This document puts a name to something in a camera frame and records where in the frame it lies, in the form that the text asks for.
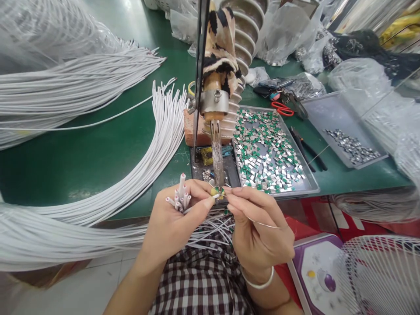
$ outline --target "green workbench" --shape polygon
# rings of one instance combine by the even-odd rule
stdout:
[[[106,108],[83,115],[65,126],[80,126],[115,115],[151,95],[152,81],[166,83],[178,77],[177,88],[194,80],[195,59],[187,53],[188,45],[171,36],[171,26],[162,11],[143,9],[141,2],[91,0],[93,15],[116,35],[134,38],[142,46],[160,47],[168,59],[146,80],[126,91]],[[264,65],[255,60],[253,67]],[[274,76],[296,75],[300,65],[290,61],[283,67],[266,67]],[[269,106],[248,87],[241,104]],[[320,152],[327,143],[309,122],[286,118],[313,148]],[[110,122],[92,128],[55,131],[39,136],[17,147],[0,151],[0,192],[5,202],[20,205],[51,206],[88,198],[114,185],[126,176],[147,151],[154,134],[151,101]],[[348,169],[327,148],[321,155],[328,171],[317,171],[319,195],[355,192],[410,185],[392,159],[388,158],[362,170]],[[179,182],[184,172],[191,176],[189,149],[182,143],[167,168],[135,203],[114,219],[149,215],[156,194]]]

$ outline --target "wrist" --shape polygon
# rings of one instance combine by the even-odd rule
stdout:
[[[249,282],[257,285],[262,285],[270,280],[271,267],[266,269],[246,269],[242,267],[242,273],[245,275],[246,279],[248,279]]]
[[[158,260],[140,250],[133,265],[133,271],[137,277],[146,277],[154,273],[162,273],[167,260]]]

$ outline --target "bangle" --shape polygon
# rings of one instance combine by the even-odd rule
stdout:
[[[270,276],[270,278],[268,279],[268,281],[267,281],[266,283],[264,283],[264,284],[261,284],[261,285],[251,283],[251,282],[250,282],[250,281],[249,281],[249,280],[245,277],[243,270],[242,270],[242,276],[244,277],[244,279],[245,279],[246,283],[247,283],[247,284],[249,284],[251,287],[253,287],[254,289],[257,289],[257,290],[262,290],[262,289],[267,288],[267,287],[271,284],[271,281],[273,281],[273,276],[274,276],[274,267],[273,267],[273,266],[271,267],[271,276]]]

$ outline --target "purple appliance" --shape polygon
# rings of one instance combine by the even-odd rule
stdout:
[[[287,264],[305,315],[355,314],[349,311],[342,293],[350,281],[339,281],[334,266],[342,246],[343,242],[329,233],[295,242],[296,255]]]

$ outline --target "plaid shirt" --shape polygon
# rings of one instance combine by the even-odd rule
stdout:
[[[233,248],[187,247],[168,260],[149,314],[255,314]]]

